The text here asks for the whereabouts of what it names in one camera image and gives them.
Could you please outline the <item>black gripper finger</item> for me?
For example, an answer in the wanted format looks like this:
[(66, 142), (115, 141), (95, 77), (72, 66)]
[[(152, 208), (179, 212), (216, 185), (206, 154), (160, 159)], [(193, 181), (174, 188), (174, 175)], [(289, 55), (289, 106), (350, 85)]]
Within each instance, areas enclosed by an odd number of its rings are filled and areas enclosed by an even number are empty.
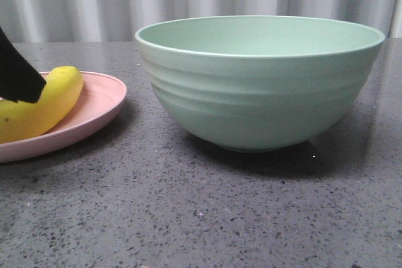
[(36, 103), (45, 79), (12, 45), (1, 29), (1, 98)]

